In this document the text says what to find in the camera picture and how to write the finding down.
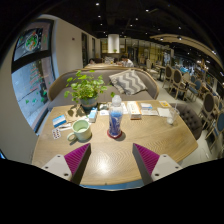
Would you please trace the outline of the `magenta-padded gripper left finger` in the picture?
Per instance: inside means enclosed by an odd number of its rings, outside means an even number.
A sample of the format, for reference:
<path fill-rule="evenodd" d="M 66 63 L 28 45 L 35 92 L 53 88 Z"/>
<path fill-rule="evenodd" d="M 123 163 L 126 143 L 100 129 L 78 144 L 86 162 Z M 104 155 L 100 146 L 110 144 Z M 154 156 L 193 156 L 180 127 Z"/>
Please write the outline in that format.
<path fill-rule="evenodd" d="M 57 154 L 42 169 L 79 185 L 90 154 L 91 144 L 87 143 L 66 155 Z"/>

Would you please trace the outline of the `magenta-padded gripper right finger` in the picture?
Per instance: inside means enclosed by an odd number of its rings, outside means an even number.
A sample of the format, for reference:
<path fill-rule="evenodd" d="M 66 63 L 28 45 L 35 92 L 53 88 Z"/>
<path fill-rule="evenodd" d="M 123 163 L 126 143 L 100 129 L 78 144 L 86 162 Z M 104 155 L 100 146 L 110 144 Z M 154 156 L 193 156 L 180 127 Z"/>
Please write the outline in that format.
<path fill-rule="evenodd" d="M 167 154 L 158 155 L 136 143 L 133 144 L 132 153 L 145 185 L 182 169 L 182 167 Z"/>

